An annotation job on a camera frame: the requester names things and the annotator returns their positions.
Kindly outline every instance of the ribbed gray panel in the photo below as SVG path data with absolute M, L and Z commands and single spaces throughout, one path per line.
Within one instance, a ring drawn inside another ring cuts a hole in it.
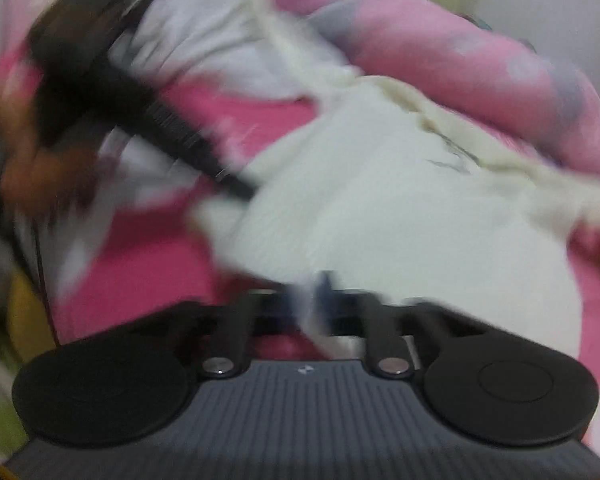
M 21 480 L 600 478 L 600 460 L 576 442 L 506 451 L 455 434 L 408 384 L 360 362 L 254 362 L 239 378 L 205 383 L 178 420 L 140 442 L 70 450 L 34 441 L 10 467 Z

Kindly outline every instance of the bed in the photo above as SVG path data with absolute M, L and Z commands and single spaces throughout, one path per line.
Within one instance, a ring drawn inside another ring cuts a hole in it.
M 579 72 L 570 73 L 568 84 L 582 91 L 583 112 L 571 118 L 571 140 L 554 139 L 551 144 L 541 137 L 538 128 L 530 127 L 532 122 L 548 120 L 542 114 L 546 107 L 538 103 L 546 104 L 543 99 L 550 98 L 543 93 L 546 88 L 527 84 L 530 73 L 547 70 L 547 66 L 543 60 L 539 69 L 535 65 L 539 59 L 524 46 L 504 38 L 494 44 L 488 33 L 478 33 L 473 25 L 426 0 L 395 0 L 394 14 L 381 10 L 388 8 L 387 0 L 274 1 L 278 9 L 312 17 L 314 26 L 318 30 L 322 27 L 325 34 L 330 31 L 327 39 L 367 73 L 390 75 L 413 84 L 440 104 L 462 110 L 507 146 L 528 156 L 538 157 L 542 151 L 547 158 L 550 154 L 552 164 L 557 161 L 572 170 L 600 174 L 600 101 Z M 351 10 L 347 6 L 352 1 L 356 1 L 358 20 L 353 27 L 354 36 L 350 30 L 332 27 L 336 23 L 333 20 L 342 17 L 343 9 Z M 428 21 L 408 20 L 407 16 L 428 16 Z M 392 27 L 395 23 L 404 26 Z M 372 41 L 373 38 L 405 49 L 419 60 L 435 60 L 436 49 L 442 48 L 447 56 L 444 62 L 465 68 L 471 66 L 472 55 L 484 58 L 480 49 L 491 45 L 489 59 L 493 63 L 481 65 L 491 76 L 498 60 L 517 57 L 522 61 L 506 67 L 506 76 L 515 85 L 500 95 L 488 85 L 482 89 L 474 86 L 473 94 L 462 93 L 455 91 L 449 80 L 455 84 L 475 81 L 473 72 L 468 75 L 459 68 L 437 80 L 426 65 L 396 62 L 403 57 L 400 50 L 393 51 L 393 57 L 378 57 L 374 54 L 378 41 Z M 433 41 L 438 41 L 435 48 L 431 46 Z M 15 81 L 21 88 L 32 88 L 36 74 L 23 68 L 20 54 L 12 50 L 1 59 L 0 77 Z M 551 79 L 552 69 L 549 67 L 548 79 L 543 79 L 548 81 L 548 87 L 555 80 Z M 272 103 L 236 98 L 203 84 L 171 86 L 164 92 L 185 117 L 202 120 L 210 127 L 223 155 L 236 164 L 244 164 L 276 140 L 307 124 L 317 113 L 309 100 Z M 517 99 L 515 106 L 511 106 L 512 98 Z M 520 110 L 533 110 L 536 115 L 520 114 Z M 218 269 L 205 239 L 187 226 L 186 212 L 191 203 L 210 192 L 203 182 L 186 169 L 172 167 L 142 143 L 127 143 L 124 136 L 110 136 L 103 153 L 119 158 L 125 171 L 124 182 L 110 182 L 96 197 L 95 212 L 87 219 L 72 214 L 42 239 L 45 272 L 54 299 L 54 324 L 61 342 L 106 330 L 185 298 L 215 304 L 252 285 L 243 276 Z M 23 234 L 25 245 L 27 236 Z M 596 260 L 599 246 L 599 233 L 580 231 L 572 238 L 568 251 L 582 297 L 579 359 L 600 384 L 600 264 Z M 316 357 L 315 348 L 294 338 L 269 341 L 260 352 L 273 358 Z M 600 454 L 600 407 L 586 443 Z

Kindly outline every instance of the white logo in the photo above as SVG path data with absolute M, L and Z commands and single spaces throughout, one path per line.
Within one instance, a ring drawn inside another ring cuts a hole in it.
M 311 375 L 315 372 L 315 368 L 311 365 L 304 365 L 298 368 L 298 373 L 304 376 Z

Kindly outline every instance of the black cable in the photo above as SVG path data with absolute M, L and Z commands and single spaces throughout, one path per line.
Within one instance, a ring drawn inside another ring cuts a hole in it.
M 49 296 L 46 290 L 45 269 L 42 264 L 42 251 L 40 250 L 40 233 L 38 231 L 38 226 L 35 222 L 31 225 L 31 236 L 33 238 L 33 246 L 36 252 L 36 266 L 38 268 L 38 287 L 40 289 L 42 305 L 44 306 L 46 313 L 46 322 L 48 322 L 49 328 L 51 329 L 51 335 L 54 339 L 54 343 L 56 344 L 56 346 L 60 346 L 60 341 L 58 340 L 58 333 L 56 332 L 56 327 L 54 325 L 54 319 L 51 315 L 51 303 L 49 302 Z

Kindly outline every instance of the pink blanket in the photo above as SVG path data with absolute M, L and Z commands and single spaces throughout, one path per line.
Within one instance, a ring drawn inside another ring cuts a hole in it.
M 509 146 L 577 171 L 600 174 L 600 100 L 576 69 L 454 16 L 426 0 L 274 0 L 307 17 L 367 73 L 389 75 L 483 124 Z M 4 76 L 13 60 L 0 67 Z M 211 126 L 220 150 L 247 161 L 314 118 L 310 102 L 255 102 L 202 85 L 165 96 L 184 116 Z M 214 303 L 235 293 L 188 232 L 184 213 L 208 192 L 198 185 L 159 206 L 121 208 L 106 241 L 70 294 L 53 306 L 63 342 L 83 338 L 185 298 Z M 600 383 L 600 266 L 595 234 L 574 235 L 569 256 L 584 306 L 580 359 Z M 268 357 L 315 356 L 298 338 L 262 348 Z M 600 453 L 600 415 L 588 443 Z

